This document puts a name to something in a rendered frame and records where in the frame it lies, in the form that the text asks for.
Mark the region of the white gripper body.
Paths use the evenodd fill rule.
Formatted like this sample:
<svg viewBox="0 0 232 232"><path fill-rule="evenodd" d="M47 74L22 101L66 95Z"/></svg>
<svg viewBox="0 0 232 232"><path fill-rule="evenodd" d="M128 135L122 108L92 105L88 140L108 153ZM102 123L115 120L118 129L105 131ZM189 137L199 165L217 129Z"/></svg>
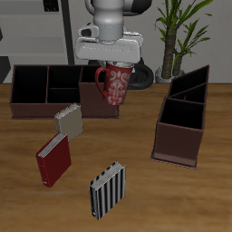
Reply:
<svg viewBox="0 0 232 232"><path fill-rule="evenodd" d="M114 44L102 44L97 38L79 37L75 53L79 59L138 63L143 37L139 33L124 32Z"/></svg>

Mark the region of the wide dark brown desk caddy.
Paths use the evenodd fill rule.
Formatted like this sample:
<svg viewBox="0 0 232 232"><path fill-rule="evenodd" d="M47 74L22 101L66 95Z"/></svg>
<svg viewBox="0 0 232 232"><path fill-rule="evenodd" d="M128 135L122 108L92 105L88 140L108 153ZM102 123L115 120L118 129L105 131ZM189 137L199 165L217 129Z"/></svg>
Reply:
<svg viewBox="0 0 232 232"><path fill-rule="evenodd" d="M119 108L104 102L96 65L16 65L10 107L15 119L51 119L75 103L84 118L117 118Z"/></svg>

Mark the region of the beige book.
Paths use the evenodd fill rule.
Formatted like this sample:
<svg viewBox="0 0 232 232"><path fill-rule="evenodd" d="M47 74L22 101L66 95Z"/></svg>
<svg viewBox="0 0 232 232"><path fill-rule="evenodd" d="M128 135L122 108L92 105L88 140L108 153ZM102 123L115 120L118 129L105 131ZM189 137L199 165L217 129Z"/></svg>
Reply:
<svg viewBox="0 0 232 232"><path fill-rule="evenodd" d="M82 110L76 103L54 115L56 131L66 135L68 140L82 132Z"/></svg>

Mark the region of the black white striped book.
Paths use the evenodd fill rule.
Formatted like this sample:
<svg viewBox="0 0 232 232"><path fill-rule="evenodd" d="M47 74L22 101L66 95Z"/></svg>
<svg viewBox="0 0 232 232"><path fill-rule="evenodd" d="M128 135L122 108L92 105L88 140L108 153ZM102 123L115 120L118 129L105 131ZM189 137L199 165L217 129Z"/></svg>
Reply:
<svg viewBox="0 0 232 232"><path fill-rule="evenodd" d="M89 183L92 215L100 220L125 196L126 167L118 161Z"/></svg>

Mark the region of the red book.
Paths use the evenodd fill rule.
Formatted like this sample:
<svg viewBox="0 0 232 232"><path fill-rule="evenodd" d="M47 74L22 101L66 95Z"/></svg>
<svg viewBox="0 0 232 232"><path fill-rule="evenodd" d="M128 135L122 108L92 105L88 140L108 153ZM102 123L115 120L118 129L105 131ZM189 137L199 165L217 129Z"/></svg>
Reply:
<svg viewBox="0 0 232 232"><path fill-rule="evenodd" d="M35 157L43 184L52 187L72 164L67 135L57 132Z"/></svg>

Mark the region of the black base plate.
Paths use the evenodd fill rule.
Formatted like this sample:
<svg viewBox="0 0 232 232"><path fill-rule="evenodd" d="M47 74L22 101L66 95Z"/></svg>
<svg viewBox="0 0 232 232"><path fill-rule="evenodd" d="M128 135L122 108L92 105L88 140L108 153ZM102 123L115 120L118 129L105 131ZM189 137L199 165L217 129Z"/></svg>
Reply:
<svg viewBox="0 0 232 232"><path fill-rule="evenodd" d="M97 60L90 60L82 70L82 82L94 82L95 71L100 66ZM144 64L143 59L134 65L134 71L130 76L129 90L143 90L153 84L153 71Z"/></svg>

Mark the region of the narrow dark brown desk caddy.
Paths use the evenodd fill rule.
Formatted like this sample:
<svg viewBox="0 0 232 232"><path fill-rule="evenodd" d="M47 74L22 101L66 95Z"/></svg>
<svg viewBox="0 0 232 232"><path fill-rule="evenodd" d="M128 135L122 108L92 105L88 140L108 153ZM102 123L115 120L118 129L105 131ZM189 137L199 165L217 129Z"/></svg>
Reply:
<svg viewBox="0 0 232 232"><path fill-rule="evenodd" d="M197 168L205 129L209 66L171 81L156 124L151 160Z"/></svg>

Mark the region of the red patterned mug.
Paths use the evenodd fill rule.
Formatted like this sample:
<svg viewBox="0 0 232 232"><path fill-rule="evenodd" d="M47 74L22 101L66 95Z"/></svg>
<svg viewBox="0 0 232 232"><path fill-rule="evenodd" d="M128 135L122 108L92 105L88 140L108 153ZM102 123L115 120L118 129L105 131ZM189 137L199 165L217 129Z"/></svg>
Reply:
<svg viewBox="0 0 232 232"><path fill-rule="evenodd" d="M124 103L133 67L134 65L118 66L106 63L106 67L97 69L94 75L95 83L106 103L110 105L122 105ZM99 83L101 72L104 72L104 88Z"/></svg>

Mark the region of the white shelf unit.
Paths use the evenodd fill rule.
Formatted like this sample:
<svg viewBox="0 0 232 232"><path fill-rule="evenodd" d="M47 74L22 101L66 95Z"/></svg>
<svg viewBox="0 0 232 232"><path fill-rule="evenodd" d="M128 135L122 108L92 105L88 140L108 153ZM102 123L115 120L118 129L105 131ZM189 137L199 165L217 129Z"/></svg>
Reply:
<svg viewBox="0 0 232 232"><path fill-rule="evenodd" d="M0 56L74 64L69 0L0 0Z"/></svg>

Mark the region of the green pot plant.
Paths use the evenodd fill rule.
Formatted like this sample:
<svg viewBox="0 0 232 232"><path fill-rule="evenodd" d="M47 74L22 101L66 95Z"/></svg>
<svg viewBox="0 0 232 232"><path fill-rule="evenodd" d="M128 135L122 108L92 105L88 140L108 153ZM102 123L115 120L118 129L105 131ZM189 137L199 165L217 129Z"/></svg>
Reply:
<svg viewBox="0 0 232 232"><path fill-rule="evenodd" d="M193 0L186 9L183 9L181 7L183 0L165 0L165 11L159 8L161 17L156 20L156 23L161 22L163 25L163 29L159 28L159 31L162 35L160 40L165 47L162 66L155 73L156 82L169 83L180 76L182 58L186 54L194 54L192 48L195 45L209 40L209 37L204 37L207 25L194 34L198 19L186 24L191 16L213 2L213 0L202 0L199 3L196 1Z"/></svg>

